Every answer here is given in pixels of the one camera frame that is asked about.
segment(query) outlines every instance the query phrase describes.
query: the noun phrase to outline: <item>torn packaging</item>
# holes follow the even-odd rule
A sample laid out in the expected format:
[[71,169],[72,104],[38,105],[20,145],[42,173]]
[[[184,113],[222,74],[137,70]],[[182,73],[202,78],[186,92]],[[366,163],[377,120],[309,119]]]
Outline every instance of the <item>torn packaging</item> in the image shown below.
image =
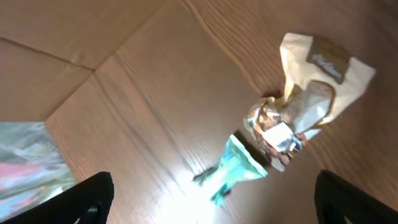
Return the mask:
[[[286,76],[282,98],[261,98],[243,119],[271,165],[284,171],[294,154],[366,90],[375,69],[326,39],[286,34],[280,46]],[[266,170],[231,135],[219,163],[196,176],[219,205],[239,181],[265,177]]]
[[319,37],[286,34],[280,54],[286,76],[283,97],[261,98],[244,125],[271,164],[283,171],[320,132],[318,125],[333,121],[365,92],[376,71]]
[[224,203],[224,196],[240,181],[263,178],[267,171],[251,156],[241,142],[231,135],[217,165],[196,176],[196,182],[210,201]]

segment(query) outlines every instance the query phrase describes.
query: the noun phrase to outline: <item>crumpled wrapper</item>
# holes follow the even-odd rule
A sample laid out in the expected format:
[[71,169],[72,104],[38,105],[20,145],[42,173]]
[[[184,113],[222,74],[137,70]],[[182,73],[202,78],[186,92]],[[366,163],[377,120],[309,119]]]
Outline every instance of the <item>crumpled wrapper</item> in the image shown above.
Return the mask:
[[366,90],[375,69],[320,37],[285,35],[281,98],[261,98],[244,118],[262,154],[283,171],[307,141]]
[[217,165],[196,176],[193,181],[215,205],[224,203],[224,196],[237,182],[260,179],[267,171],[256,162],[243,144],[232,134]]

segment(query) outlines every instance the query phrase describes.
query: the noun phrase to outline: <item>wood grain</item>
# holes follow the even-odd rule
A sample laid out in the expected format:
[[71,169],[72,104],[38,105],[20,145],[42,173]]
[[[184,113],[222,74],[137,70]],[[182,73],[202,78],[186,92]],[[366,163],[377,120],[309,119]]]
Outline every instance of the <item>wood grain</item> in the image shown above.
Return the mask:
[[2,0],[0,37],[98,68],[164,0]]
[[0,121],[46,120],[92,73],[0,40]]
[[[192,177],[218,162],[258,97],[187,8],[171,2],[46,125],[78,180],[112,173],[110,223],[256,223],[278,220],[285,209],[293,211],[287,222],[315,221],[317,165],[308,153],[292,171],[237,185],[216,210],[187,200]],[[299,205],[306,207],[295,212]]]
[[279,45],[287,32],[320,35],[377,69],[367,93],[326,127],[309,151],[398,210],[398,2],[184,0],[259,93],[281,90]]
[[[316,223],[321,168],[398,210],[397,10],[388,0],[171,2],[46,125],[78,180],[111,171],[110,223],[190,223],[211,213],[215,223]],[[284,173],[238,184],[222,207],[192,213],[182,199],[190,179],[218,161],[260,94],[282,91],[286,32],[327,37],[377,75]]]

